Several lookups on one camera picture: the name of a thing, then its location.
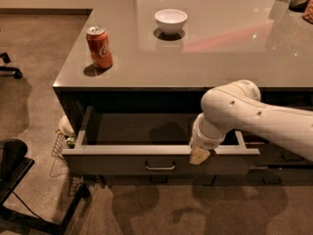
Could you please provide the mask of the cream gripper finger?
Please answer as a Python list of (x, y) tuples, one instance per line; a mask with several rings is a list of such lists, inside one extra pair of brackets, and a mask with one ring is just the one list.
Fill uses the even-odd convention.
[(205, 158), (203, 158), (203, 157), (195, 156), (195, 157), (189, 158), (189, 163), (191, 165), (201, 165), (204, 161), (205, 161)]

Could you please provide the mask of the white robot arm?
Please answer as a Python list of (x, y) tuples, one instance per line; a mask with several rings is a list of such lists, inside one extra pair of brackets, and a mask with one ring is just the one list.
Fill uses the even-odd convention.
[(258, 87), (249, 80), (205, 92), (201, 113), (193, 124), (189, 163), (202, 164), (233, 129), (247, 131), (313, 161), (313, 112), (272, 106), (260, 99)]

